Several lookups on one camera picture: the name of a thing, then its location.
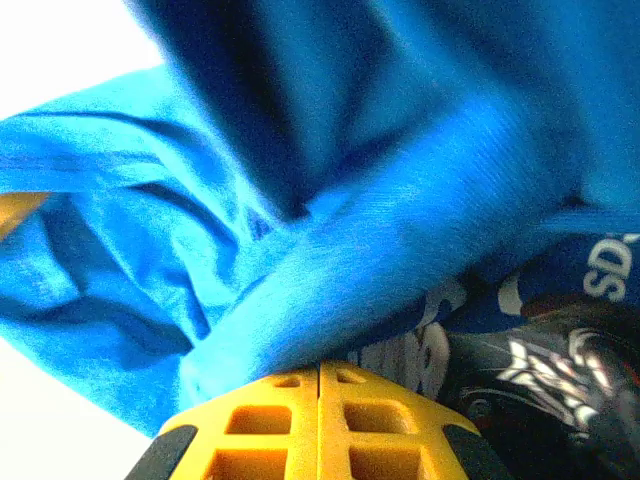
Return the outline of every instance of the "dark blue fabric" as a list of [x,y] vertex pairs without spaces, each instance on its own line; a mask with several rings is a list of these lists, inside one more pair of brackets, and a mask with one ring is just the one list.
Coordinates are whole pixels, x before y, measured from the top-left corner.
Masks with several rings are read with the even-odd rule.
[[[499,331],[525,323],[534,316],[528,312],[536,303],[560,305],[589,297],[640,311],[639,240],[637,234],[570,235],[442,319],[442,324],[464,333]],[[493,260],[497,266],[502,263]],[[493,272],[489,261],[474,269],[478,267],[483,274]]]
[[0,244],[0,332],[146,433],[640,230],[637,2],[133,8],[170,66],[0,123],[0,193],[58,192]]

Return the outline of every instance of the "blue fabric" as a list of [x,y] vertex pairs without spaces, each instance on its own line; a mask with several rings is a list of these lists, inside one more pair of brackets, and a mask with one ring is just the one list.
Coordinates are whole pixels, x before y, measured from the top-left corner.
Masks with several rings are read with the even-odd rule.
[[0,193],[58,192],[0,244],[0,332],[146,433],[640,227],[637,2],[133,8],[170,66],[0,123]]
[[[526,323],[538,303],[589,298],[640,310],[639,240],[637,234],[570,235],[440,321],[450,331],[499,331]],[[492,272],[491,266],[480,272]]]

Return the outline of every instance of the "black rubber edge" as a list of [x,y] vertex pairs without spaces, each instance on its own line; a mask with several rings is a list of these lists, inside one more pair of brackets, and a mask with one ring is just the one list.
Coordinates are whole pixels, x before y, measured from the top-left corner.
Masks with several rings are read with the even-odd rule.
[[469,480],[514,480],[480,435],[458,425],[446,425],[442,430]]
[[124,480],[169,480],[198,433],[182,425],[156,437]]

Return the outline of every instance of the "square hole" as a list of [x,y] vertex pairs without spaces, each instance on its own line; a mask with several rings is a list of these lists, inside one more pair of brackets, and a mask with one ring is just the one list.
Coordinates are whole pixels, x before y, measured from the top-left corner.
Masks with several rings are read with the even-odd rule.
[[355,480],[428,480],[419,450],[349,449]]
[[296,388],[299,386],[300,386],[300,378],[298,377],[287,377],[275,384],[276,388]]
[[344,418],[352,432],[416,433],[407,408],[393,403],[345,403]]
[[284,480],[286,450],[221,450],[206,480]]
[[338,382],[340,383],[364,383],[365,379],[346,368],[341,368],[336,372]]
[[238,407],[233,411],[226,433],[277,435],[291,431],[291,410],[272,405]]

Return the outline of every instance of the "white background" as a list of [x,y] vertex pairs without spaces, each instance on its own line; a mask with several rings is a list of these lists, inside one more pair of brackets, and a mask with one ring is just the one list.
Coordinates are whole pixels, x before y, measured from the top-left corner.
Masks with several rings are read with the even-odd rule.
[[[0,119],[161,62],[120,0],[0,1]],[[0,479],[117,480],[149,443],[0,339]]]

